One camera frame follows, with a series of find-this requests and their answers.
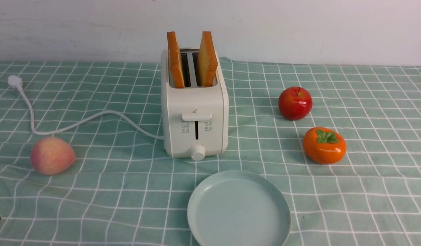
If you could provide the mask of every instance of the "toaster lever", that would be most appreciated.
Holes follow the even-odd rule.
[[[193,113],[182,113],[182,120],[184,121],[206,121],[212,119],[211,112],[201,112],[195,110]]]

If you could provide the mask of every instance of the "toaster knob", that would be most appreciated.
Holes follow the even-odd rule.
[[[206,155],[206,149],[203,146],[196,145],[190,149],[190,153],[192,160],[201,161]]]

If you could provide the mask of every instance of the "light blue plate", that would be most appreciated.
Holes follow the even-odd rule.
[[[202,181],[187,205],[187,221],[201,246],[282,246],[291,215],[279,189],[261,176],[223,171]]]

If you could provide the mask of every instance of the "green stem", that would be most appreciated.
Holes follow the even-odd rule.
[[[336,134],[334,132],[325,132],[321,129],[317,129],[315,132],[317,133],[317,143],[319,144],[335,144],[338,142],[338,140],[336,139]]]

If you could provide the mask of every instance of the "persimmon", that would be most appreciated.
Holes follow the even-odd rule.
[[[327,165],[339,162],[347,151],[345,139],[325,127],[314,127],[303,138],[303,149],[314,162]]]

